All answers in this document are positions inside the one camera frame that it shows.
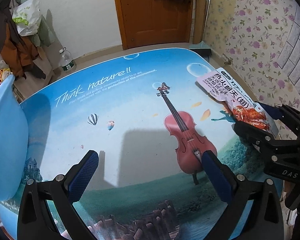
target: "striped hot air balloon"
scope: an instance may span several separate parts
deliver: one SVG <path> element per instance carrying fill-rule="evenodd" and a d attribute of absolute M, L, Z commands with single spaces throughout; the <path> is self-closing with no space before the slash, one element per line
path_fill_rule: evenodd
<path fill-rule="evenodd" d="M 97 115 L 97 114 L 91 114 L 91 115 L 88 117 L 88 123 L 89 123 L 89 124 L 96 125 L 97 122 L 98 122 L 98 115 Z"/>

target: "hot air balloon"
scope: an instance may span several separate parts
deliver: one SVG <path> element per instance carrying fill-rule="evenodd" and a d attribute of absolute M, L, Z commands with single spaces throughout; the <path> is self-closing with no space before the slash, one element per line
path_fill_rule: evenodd
<path fill-rule="evenodd" d="M 108 130 L 111 130 L 114 127 L 114 121 L 108 122 Z"/>
<path fill-rule="evenodd" d="M 98 122 L 98 115 L 97 115 L 97 114 L 91 114 L 91 115 L 88 117 L 88 123 L 89 123 L 89 124 L 96 125 L 97 122 Z"/>

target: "brick pattern wallpaper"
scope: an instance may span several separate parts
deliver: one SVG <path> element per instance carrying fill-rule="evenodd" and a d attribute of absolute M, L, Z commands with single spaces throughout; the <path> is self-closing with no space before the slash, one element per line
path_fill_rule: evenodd
<path fill-rule="evenodd" d="M 297 7 L 289 37 L 277 63 L 300 94 L 300 7 Z"/>

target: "broom handle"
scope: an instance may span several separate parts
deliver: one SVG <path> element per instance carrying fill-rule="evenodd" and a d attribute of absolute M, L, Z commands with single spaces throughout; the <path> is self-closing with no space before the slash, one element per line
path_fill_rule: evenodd
<path fill-rule="evenodd" d="M 211 2 L 211 0 L 206 0 L 206 15 L 205 15 L 205 20 L 204 20 L 204 25 L 203 25 L 203 30 L 202 30 L 201 41 L 204 40 L 204 34 L 205 34 L 205 31 L 206 31 L 206 25 L 207 25 L 207 21 L 208 21 L 208 13 L 209 13 L 210 2 Z"/>

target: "plastic water bottle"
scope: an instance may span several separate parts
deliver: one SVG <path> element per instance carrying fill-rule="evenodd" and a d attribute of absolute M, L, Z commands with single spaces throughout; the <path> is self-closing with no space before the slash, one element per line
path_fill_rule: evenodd
<path fill-rule="evenodd" d="M 75 70 L 76 64 L 74 63 L 71 53 L 67 50 L 66 47 L 59 50 L 61 55 L 61 59 L 59 61 L 59 65 L 62 67 L 64 71 L 68 71 L 70 69 Z"/>

